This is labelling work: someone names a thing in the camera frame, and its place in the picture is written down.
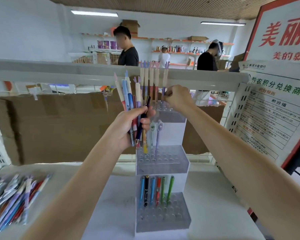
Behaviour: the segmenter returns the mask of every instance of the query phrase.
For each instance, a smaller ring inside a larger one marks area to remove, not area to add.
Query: black pen
[[[146,102],[146,104],[145,104],[148,108],[149,108],[149,106],[150,106],[150,100],[151,100],[151,96],[148,96],[147,102]],[[142,119],[142,118],[146,118],[146,117],[147,117],[147,112],[148,112],[148,110],[147,110],[145,113],[143,113],[143,114],[140,116],[140,118],[141,118],[141,119]],[[140,138],[141,138],[141,134],[142,134],[142,123],[140,122],[140,123],[139,123],[139,126],[138,126],[138,129],[137,129],[137,131],[136,131],[136,141],[135,141],[135,144],[136,144],[136,145],[139,143],[139,140],[140,140]]]
[[[144,206],[148,205],[148,187],[149,187],[149,175],[144,177]]]

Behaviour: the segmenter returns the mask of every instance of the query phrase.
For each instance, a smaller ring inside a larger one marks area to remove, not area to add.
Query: left hand
[[[130,111],[123,111],[116,119],[112,122],[112,124],[108,127],[105,135],[112,137],[112,141],[115,143],[114,146],[119,147],[121,151],[124,151],[131,145],[131,137],[128,134],[128,131],[131,128],[132,120],[138,115],[141,115],[147,111],[147,106],[143,106],[140,108],[135,108]],[[141,119],[142,128],[146,131],[150,128],[150,117],[154,116],[156,111],[152,109],[152,106],[149,107],[147,111],[147,118]]]

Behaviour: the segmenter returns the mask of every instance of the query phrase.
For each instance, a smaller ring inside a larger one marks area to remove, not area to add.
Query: white poster
[[[281,166],[300,139],[300,64],[248,60],[250,95],[236,135]]]
[[[245,60],[300,63],[300,0],[278,0],[261,8]]]

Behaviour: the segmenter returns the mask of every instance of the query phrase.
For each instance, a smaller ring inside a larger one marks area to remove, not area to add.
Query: right hand
[[[185,109],[195,105],[189,89],[181,85],[169,87],[162,99],[166,101],[171,108],[180,113],[183,113]]]

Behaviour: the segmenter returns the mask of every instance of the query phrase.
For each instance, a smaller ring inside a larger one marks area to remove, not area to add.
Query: green pen
[[[173,182],[174,182],[174,176],[171,176],[170,184],[169,184],[169,190],[168,190],[168,196],[167,196],[167,204],[168,204],[168,201],[170,200],[170,195],[171,195],[171,191],[172,191]]]
[[[161,180],[161,204],[164,201],[164,182],[166,180],[166,177],[162,177]]]

